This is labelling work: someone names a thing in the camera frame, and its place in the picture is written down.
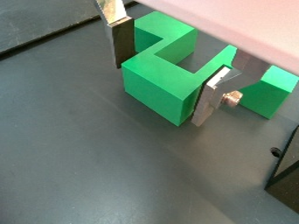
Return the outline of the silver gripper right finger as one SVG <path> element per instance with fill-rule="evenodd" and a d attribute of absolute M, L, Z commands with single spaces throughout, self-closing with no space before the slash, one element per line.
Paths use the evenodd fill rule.
<path fill-rule="evenodd" d="M 191 122 L 201 126 L 215 109 L 221 104 L 235 107 L 243 94 L 239 90 L 261 79 L 271 65 L 241 50 L 236 50 L 231 62 L 232 68 L 225 66 L 205 81 L 200 91 Z"/>

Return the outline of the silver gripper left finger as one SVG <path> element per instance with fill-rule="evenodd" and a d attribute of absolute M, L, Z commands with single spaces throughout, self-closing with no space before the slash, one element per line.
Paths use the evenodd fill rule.
<path fill-rule="evenodd" d="M 126 15 L 122 0 L 93 0 L 101 20 L 105 22 L 116 67 L 136 55 L 134 20 Z"/>

